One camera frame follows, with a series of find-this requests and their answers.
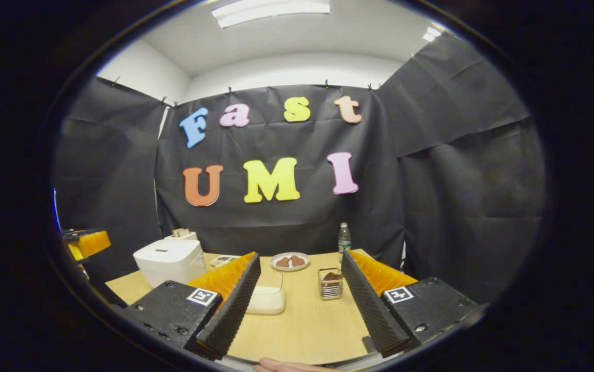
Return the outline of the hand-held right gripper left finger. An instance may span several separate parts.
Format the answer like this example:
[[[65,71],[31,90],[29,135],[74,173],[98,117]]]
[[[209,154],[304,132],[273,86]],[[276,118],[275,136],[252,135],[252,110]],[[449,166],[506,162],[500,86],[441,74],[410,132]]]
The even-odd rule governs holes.
[[[251,252],[187,284],[164,281],[121,313],[160,341],[220,360],[240,329],[260,275],[259,254]]]

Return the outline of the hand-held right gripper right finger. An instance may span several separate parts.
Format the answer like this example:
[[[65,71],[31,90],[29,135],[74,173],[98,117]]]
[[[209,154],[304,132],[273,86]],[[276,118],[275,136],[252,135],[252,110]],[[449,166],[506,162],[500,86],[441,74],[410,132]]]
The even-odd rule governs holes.
[[[343,254],[341,271],[383,357],[443,337],[483,309],[441,278],[418,281],[354,251]]]

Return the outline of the long ceiling light panel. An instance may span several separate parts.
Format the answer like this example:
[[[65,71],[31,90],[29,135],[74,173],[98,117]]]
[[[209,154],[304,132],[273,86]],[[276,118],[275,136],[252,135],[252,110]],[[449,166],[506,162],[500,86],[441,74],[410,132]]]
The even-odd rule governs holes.
[[[330,14],[330,0],[238,0],[213,9],[223,29],[266,18],[295,14]]]

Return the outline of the wire chopstick holder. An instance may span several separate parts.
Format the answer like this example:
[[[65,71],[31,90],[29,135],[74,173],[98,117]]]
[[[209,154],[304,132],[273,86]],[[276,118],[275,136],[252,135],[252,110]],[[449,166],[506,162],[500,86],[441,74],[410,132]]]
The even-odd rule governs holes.
[[[344,283],[343,283],[344,278],[342,278],[342,280],[340,280],[340,282],[337,283],[336,285],[333,285],[333,286],[323,285],[321,278],[323,278],[323,276],[328,272],[342,273],[340,268],[323,268],[323,269],[318,270],[318,286],[319,286],[319,291],[320,291],[320,298],[324,301],[328,301],[328,300],[332,300],[332,299],[339,299],[342,296],[343,286],[344,286]]]

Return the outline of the green water bottle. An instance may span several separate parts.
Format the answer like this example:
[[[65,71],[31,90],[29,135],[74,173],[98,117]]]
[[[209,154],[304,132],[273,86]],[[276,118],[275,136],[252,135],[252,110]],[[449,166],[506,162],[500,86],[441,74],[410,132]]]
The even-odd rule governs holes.
[[[337,247],[338,247],[338,261],[339,263],[342,262],[342,257],[344,252],[349,251],[352,245],[352,237],[351,232],[349,230],[348,224],[346,222],[342,222],[340,224],[340,229],[338,232],[338,240],[337,240]]]

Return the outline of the white rice cooker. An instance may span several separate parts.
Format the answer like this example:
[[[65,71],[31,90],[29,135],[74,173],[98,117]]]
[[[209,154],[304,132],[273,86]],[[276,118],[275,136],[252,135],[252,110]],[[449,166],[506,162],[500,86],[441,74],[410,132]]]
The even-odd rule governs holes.
[[[133,258],[153,289],[165,281],[187,284],[207,273],[198,240],[158,240],[134,252]]]

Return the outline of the black backdrop cloth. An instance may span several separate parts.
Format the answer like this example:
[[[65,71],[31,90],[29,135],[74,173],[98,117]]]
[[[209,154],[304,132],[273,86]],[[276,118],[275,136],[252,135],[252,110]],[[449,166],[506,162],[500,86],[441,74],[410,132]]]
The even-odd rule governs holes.
[[[346,222],[354,249],[491,302],[548,212],[535,120],[454,36],[377,92],[263,87],[165,110],[94,77],[62,123],[53,183],[63,228],[108,233],[85,264],[101,283],[175,228],[208,253],[274,256],[335,252]]]

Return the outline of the white round plate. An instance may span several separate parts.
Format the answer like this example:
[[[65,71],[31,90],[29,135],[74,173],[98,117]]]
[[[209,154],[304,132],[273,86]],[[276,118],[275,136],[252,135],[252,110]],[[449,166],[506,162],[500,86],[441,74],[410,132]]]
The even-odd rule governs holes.
[[[293,255],[297,255],[297,256],[302,257],[305,260],[305,264],[303,266],[299,266],[297,268],[290,268],[290,269],[281,269],[281,268],[277,268],[276,266],[274,266],[274,264],[276,263],[276,261],[278,259],[280,259],[281,257],[293,256]],[[278,271],[287,271],[287,272],[290,272],[290,271],[299,271],[300,269],[304,269],[304,268],[307,268],[307,266],[309,266],[309,264],[310,264],[310,258],[309,258],[309,256],[307,256],[304,253],[286,252],[286,253],[277,254],[276,256],[271,257],[270,264],[271,264],[271,267],[272,268],[274,268],[274,269],[276,269]]]

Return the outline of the clear box of rice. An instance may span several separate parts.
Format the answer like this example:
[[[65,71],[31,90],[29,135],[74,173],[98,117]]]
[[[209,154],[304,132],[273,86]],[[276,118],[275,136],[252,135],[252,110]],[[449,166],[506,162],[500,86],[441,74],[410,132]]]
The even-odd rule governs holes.
[[[263,270],[254,287],[246,309],[248,315],[280,315],[286,306],[283,290],[284,277],[281,271]]]

